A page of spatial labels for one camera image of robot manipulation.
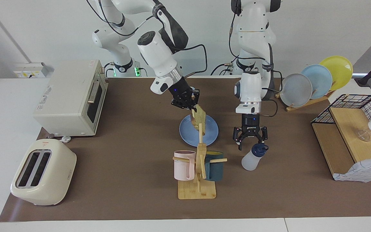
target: water bottle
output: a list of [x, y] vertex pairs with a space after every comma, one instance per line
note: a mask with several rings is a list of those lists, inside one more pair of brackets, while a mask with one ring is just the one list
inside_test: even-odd
[[244, 169], [253, 171], [254, 169], [256, 169], [260, 159], [264, 156], [267, 150], [268, 146], [264, 145], [264, 143], [255, 144], [252, 147], [251, 151], [249, 151], [249, 153], [247, 153], [243, 157], [243, 159], [241, 160], [241, 165], [243, 165]]

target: toaster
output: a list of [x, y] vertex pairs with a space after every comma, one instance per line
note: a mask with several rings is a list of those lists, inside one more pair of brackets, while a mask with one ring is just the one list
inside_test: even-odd
[[95, 135], [107, 88], [99, 60], [64, 61], [52, 74], [33, 117], [56, 137]]
[[77, 156], [56, 139], [35, 141], [11, 183], [15, 197], [35, 205], [56, 205], [65, 197]]

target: brown table mat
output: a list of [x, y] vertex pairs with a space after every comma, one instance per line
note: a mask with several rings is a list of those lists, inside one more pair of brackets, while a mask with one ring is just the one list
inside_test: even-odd
[[[9, 196], [0, 222], [39, 220], [140, 220], [183, 218], [294, 218], [371, 216], [371, 182], [334, 181], [310, 122], [328, 101], [262, 117], [270, 149], [255, 171], [241, 166], [243, 151], [232, 140], [241, 126], [233, 95], [237, 79], [188, 79], [200, 88], [200, 105], [220, 128], [208, 150], [228, 162], [213, 200], [178, 200], [173, 151], [194, 150], [178, 133], [189, 112], [171, 106], [171, 94], [153, 94], [152, 79], [112, 79], [97, 135], [67, 144], [77, 165], [64, 200], [41, 207]], [[262, 113], [272, 114], [273, 102]]]

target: white table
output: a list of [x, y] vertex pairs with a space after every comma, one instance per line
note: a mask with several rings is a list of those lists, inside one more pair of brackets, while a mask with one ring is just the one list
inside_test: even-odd
[[[31, 114], [47, 82], [48, 79], [0, 79], [0, 213], [9, 195], [9, 185], [19, 162], [40, 130], [40, 125]], [[332, 102], [343, 93], [371, 94], [371, 90], [358, 87], [352, 80], [344, 88], [336, 91], [329, 100]], [[371, 217], [0, 223], [0, 231], [23, 232], [36, 229], [40, 231], [365, 232], [371, 230]]]

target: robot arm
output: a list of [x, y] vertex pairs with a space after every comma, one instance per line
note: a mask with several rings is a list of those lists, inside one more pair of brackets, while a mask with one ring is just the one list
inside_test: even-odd
[[142, 12], [151, 12], [163, 24], [159, 33], [172, 53], [187, 46], [188, 36], [178, 22], [169, 14], [165, 6], [158, 0], [112, 0], [112, 3], [122, 13], [134, 15]]
[[97, 12], [105, 21], [106, 18], [110, 25], [120, 34], [115, 33], [108, 25], [94, 31], [92, 40], [97, 47], [108, 50], [114, 62], [114, 71], [120, 77], [136, 76], [135, 67], [138, 62], [131, 58], [127, 46], [120, 44], [132, 36], [135, 30], [134, 23], [112, 4], [111, 0], [96, 0]]
[[281, 0], [232, 0], [231, 10], [240, 16], [238, 25], [239, 57], [262, 57], [260, 72], [252, 71], [254, 59], [236, 59], [233, 74], [242, 73], [241, 80], [234, 86], [234, 93], [240, 99], [236, 113], [242, 114], [241, 128], [235, 127], [233, 140], [242, 149], [242, 142], [247, 137], [255, 137], [259, 144], [268, 138], [267, 127], [260, 126], [262, 99], [269, 99], [274, 88], [273, 54], [271, 45], [275, 43], [275, 35], [269, 29], [268, 12], [277, 11]]
[[168, 89], [173, 96], [172, 105], [182, 109], [195, 109], [200, 91], [193, 90], [187, 84], [161, 35], [149, 31], [139, 38], [137, 45], [141, 56], [157, 76], [151, 85], [151, 91], [163, 94]]

